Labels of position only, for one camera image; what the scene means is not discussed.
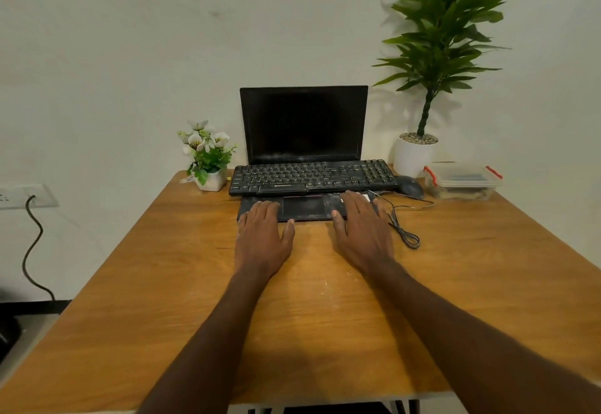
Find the plant stem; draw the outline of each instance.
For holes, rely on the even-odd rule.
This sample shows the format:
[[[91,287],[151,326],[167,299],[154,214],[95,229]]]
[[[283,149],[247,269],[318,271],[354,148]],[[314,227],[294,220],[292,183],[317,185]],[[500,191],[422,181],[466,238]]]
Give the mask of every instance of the plant stem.
[[[428,88],[428,92],[425,94],[424,110],[422,110],[421,120],[419,121],[419,125],[417,126],[418,137],[424,137],[425,123],[426,121],[428,121],[428,113],[430,112],[430,105],[432,104],[432,99],[434,99],[435,92],[436,87],[432,85],[430,88]]]

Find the laptop screen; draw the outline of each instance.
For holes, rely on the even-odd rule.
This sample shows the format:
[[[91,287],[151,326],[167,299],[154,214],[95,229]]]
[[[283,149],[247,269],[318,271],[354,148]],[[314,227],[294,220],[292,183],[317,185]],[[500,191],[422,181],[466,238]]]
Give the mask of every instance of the laptop screen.
[[[361,159],[367,89],[240,88],[248,163]]]

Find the black baseboard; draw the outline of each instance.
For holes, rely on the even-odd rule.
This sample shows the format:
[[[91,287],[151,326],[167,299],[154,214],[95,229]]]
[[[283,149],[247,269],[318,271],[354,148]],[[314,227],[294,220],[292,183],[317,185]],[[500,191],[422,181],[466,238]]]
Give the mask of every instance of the black baseboard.
[[[26,316],[31,314],[60,314],[71,300],[45,300],[43,302],[6,302],[0,304],[0,315]]]

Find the wall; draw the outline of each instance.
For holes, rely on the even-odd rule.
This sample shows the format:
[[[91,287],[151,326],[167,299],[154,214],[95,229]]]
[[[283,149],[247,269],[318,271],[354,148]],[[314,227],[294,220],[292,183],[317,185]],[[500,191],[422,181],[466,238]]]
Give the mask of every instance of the wall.
[[[0,0],[0,184],[45,182],[61,204],[36,211],[34,277],[77,294],[185,167],[187,118],[243,142],[241,86],[381,79],[369,66],[396,25],[386,1]],[[599,1],[508,0],[485,29],[513,47],[485,59],[505,69],[437,98],[429,130],[440,159],[497,167],[507,198],[601,265]],[[417,123],[423,93],[393,89],[370,92],[366,158],[389,158]],[[0,212],[4,300],[46,298],[20,273],[36,232],[24,210]]]

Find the plastic container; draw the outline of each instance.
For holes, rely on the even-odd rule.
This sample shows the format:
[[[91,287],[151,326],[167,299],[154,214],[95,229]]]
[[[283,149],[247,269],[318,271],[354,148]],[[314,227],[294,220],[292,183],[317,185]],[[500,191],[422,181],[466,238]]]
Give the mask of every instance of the plastic container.
[[[485,201],[503,183],[503,176],[489,166],[431,163],[424,172],[426,189],[438,199]]]

